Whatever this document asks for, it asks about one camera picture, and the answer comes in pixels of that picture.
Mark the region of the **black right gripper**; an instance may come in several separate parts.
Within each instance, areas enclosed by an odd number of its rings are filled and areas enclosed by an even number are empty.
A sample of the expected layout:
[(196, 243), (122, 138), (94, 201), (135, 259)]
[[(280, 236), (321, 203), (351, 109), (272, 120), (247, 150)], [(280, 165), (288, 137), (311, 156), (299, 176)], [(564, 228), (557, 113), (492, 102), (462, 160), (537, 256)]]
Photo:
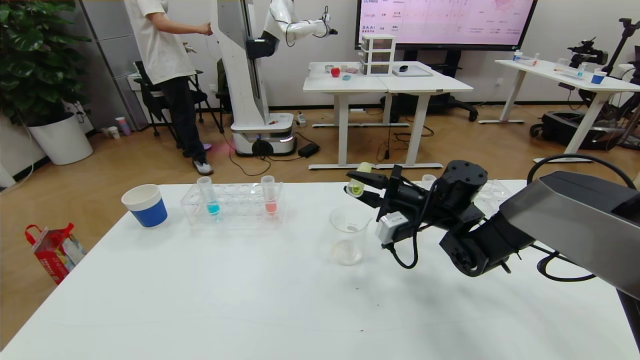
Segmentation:
[(402, 213), (410, 223), (422, 223), (425, 208), (428, 203), (429, 191), (424, 187), (407, 180), (403, 176), (403, 167), (396, 164), (391, 170), (390, 177), (382, 173), (350, 170), (347, 177), (363, 186), (370, 186), (378, 190), (385, 189), (383, 198), (376, 192), (362, 189), (359, 194), (353, 194), (349, 186), (343, 191), (350, 197), (371, 208), (379, 208), (375, 217), (380, 221), (384, 215), (395, 212)]

